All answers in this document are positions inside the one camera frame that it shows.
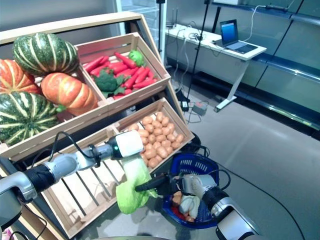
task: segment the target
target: potato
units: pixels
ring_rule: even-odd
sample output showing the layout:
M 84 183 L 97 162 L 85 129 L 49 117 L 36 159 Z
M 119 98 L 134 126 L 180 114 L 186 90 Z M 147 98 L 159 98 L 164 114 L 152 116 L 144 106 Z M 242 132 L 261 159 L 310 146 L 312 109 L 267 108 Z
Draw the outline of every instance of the potato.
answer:
M 157 155 L 156 150 L 150 149 L 144 152 L 144 155 L 147 159 L 152 159 Z
M 159 136 L 156 136 L 156 137 L 155 137 L 155 140 L 156 140 L 157 142 L 161 143 L 162 141 L 166 140 L 166 136 L 163 135 L 163 134 L 161 134 L 161 135 L 159 135 Z
M 153 125 L 154 128 L 156 128 L 156 129 L 162 129 L 162 124 L 161 124 L 159 121 L 157 121 L 157 120 L 154 120 L 154 121 L 152 122 L 152 125 Z
M 144 129 L 148 131 L 148 133 L 152 134 L 154 132 L 155 127 L 152 124 L 147 124 L 144 126 Z
M 148 144 L 148 139 L 146 137 L 141 137 L 141 140 L 142 140 L 142 144 L 143 145 L 147 145 Z
M 138 133 L 140 134 L 140 137 L 147 138 L 149 136 L 149 132 L 147 130 L 144 130 L 144 129 L 139 129 Z
M 173 148 L 171 146 L 165 147 L 166 152 L 170 155 L 173 152 Z
M 145 150 L 151 150 L 154 149 L 154 146 L 151 143 L 148 143 L 147 145 L 144 146 Z
M 171 146 L 171 142 L 169 140 L 164 140 L 164 141 L 161 142 L 161 146 L 165 147 L 165 148 L 170 147 Z
M 148 167 L 152 169 L 155 168 L 157 165 L 158 165 L 158 161 L 154 157 L 148 161 Z
M 175 196 L 180 196 L 180 197 L 182 197 L 182 192 L 181 192 L 181 191 L 177 191 L 176 193 L 173 194 L 173 196 L 174 196 L 174 197 L 175 197 Z
M 179 148 L 179 147 L 180 147 L 180 142 L 174 141 L 174 142 L 171 144 L 171 147 L 172 147 L 173 149 Z
M 172 198 L 172 205 L 178 207 L 181 204 L 181 196 L 174 196 Z
M 182 141 L 184 140 L 184 136 L 182 134 L 179 134 L 178 136 L 176 136 L 175 140 L 178 142 L 178 143 L 182 143 Z
M 195 219 L 194 219 L 192 216 L 187 216 L 187 217 L 185 218 L 185 220 L 186 220 L 187 222 L 190 222 L 190 223 L 194 223 L 194 222 L 195 222 Z
M 170 129 L 170 133 L 173 134 L 174 131 L 175 131 L 175 125 L 173 123 L 168 123 L 168 126 L 167 126 L 168 129 Z
M 155 136 L 159 136 L 162 134 L 162 128 L 155 128 L 154 131 L 153 131 L 153 134 Z
M 176 137 L 172 133 L 168 134 L 168 136 L 166 136 L 166 139 L 168 139 L 172 143 L 176 141 Z
M 160 146 L 156 149 L 156 153 L 162 157 L 163 159 L 165 159 L 166 157 L 168 157 L 168 153 L 167 153 L 167 150 L 163 147 L 163 146 Z
M 170 129 L 168 127 L 163 127 L 162 128 L 162 134 L 167 136 L 168 134 L 170 134 Z
M 153 149 L 157 149 L 158 147 L 161 147 L 161 143 L 156 141 L 154 144 L 153 144 Z
M 158 163 L 161 163 L 163 160 L 159 155 L 155 156 L 155 159 L 158 161 Z
M 167 116 L 165 116 L 165 117 L 162 119 L 162 122 L 161 122 L 162 126 L 164 126 L 164 127 L 168 126 L 169 120 L 170 120 L 170 119 L 169 119 Z
M 159 121 L 160 123 L 162 122 L 162 120 L 164 119 L 164 113 L 162 111 L 158 111 L 158 113 L 156 114 L 155 120 Z
M 147 165 L 147 166 L 148 166 L 148 159 L 146 158 L 146 156 L 145 156 L 143 153 L 141 153 L 140 155 L 141 155 L 141 157 L 142 157 L 142 159 L 143 159 L 143 161 L 144 161 L 145 165 Z
M 148 141 L 149 141 L 150 144 L 154 144 L 155 141 L 156 141 L 156 136 L 153 135 L 153 134 L 150 134 L 150 135 L 148 136 Z
M 153 121 L 152 117 L 150 116 L 145 116 L 143 119 L 142 119 L 142 124 L 145 126 L 147 124 L 151 124 Z
M 139 127 L 138 124 L 134 123 L 131 126 L 128 127 L 128 131 L 132 131 L 132 130 L 137 130 L 138 131 Z

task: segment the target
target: pumpkin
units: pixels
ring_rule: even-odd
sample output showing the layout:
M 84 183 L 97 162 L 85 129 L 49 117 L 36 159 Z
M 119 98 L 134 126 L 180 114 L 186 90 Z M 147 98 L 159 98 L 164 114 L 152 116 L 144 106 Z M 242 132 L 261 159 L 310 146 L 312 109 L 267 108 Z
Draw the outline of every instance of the pumpkin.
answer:
M 85 83 L 62 72 L 51 73 L 41 82 L 43 95 L 51 102 L 66 107 L 79 116 L 98 106 L 94 92 Z
M 41 88 L 35 84 L 35 78 L 23 72 L 15 61 L 0 59 L 0 93 L 11 92 L 40 94 Z
M 58 123 L 56 108 L 39 94 L 0 94 L 0 141 L 14 145 Z
M 23 70 L 36 76 L 71 73 L 79 65 L 75 47 L 52 33 L 17 37 L 13 43 L 13 56 Z

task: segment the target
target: laptop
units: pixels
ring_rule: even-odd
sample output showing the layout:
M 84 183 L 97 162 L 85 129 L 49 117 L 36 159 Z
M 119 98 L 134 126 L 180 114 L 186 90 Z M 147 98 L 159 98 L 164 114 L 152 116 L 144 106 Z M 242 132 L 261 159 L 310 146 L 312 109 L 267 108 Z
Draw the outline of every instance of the laptop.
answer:
M 257 46 L 239 41 L 236 19 L 220 22 L 220 29 L 222 40 L 217 44 L 221 47 L 241 54 L 246 54 L 257 48 Z

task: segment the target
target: blue plastic basket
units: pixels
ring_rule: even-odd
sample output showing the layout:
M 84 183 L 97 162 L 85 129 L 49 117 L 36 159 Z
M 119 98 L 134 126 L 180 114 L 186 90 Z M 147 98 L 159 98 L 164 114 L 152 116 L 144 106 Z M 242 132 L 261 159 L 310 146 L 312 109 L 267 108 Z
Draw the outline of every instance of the blue plastic basket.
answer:
M 218 170 L 218 165 L 210 158 L 204 157 L 196 153 L 177 153 L 173 156 L 170 172 L 174 175 L 179 174 L 208 174 L 214 170 Z M 210 173 L 215 182 L 219 183 L 219 172 Z M 177 223 L 193 229 L 207 229 L 217 225 L 217 222 L 213 220 L 208 207 L 203 201 L 200 202 L 198 208 L 198 216 L 194 222 L 188 222 L 180 219 L 176 216 L 172 210 L 172 198 L 173 196 L 166 196 L 163 199 L 163 210 Z

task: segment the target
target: green cabbage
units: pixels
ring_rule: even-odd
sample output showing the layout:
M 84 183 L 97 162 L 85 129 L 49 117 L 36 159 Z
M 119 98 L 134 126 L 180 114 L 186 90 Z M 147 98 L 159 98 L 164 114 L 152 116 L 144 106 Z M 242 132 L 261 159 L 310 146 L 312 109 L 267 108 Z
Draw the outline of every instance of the green cabbage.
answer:
M 142 55 L 141 52 L 137 51 L 137 50 L 132 50 L 129 53 L 129 58 L 135 62 L 137 67 L 141 67 L 142 65 L 145 64 L 145 59 L 144 56 Z
M 158 195 L 154 189 L 135 191 L 136 186 L 151 180 L 148 168 L 139 154 L 124 159 L 122 165 L 127 181 L 116 187 L 115 194 L 120 211 L 124 214 L 131 214 L 143 207 L 149 196 L 157 198 Z

